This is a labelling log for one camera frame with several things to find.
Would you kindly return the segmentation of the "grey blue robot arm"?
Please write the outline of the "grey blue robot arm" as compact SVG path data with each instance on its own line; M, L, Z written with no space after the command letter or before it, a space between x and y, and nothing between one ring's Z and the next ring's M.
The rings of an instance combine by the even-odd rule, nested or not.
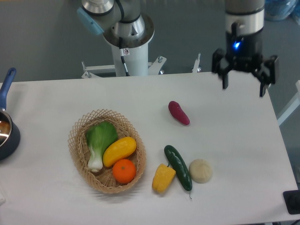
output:
M81 23L94 35L103 35L113 52L117 76L150 73L148 44L154 35L152 20L141 12L138 0L84 0L77 10ZM228 87L230 71L251 73L260 82L260 96L278 78L278 57L262 56L264 1L225 1L226 50L212 55L211 70Z

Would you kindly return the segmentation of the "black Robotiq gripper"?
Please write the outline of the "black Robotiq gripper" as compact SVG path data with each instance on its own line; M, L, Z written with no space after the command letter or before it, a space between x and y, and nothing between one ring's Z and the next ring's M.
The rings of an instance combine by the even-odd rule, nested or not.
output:
M263 97L270 85L279 78L279 57L272 55L267 59L262 55L262 33L240 36L234 38L226 33L226 54L218 48L212 55L211 71L217 74L222 81L222 89L229 85L228 73L232 70L252 72L260 82L259 96ZM222 68L222 61L228 65Z

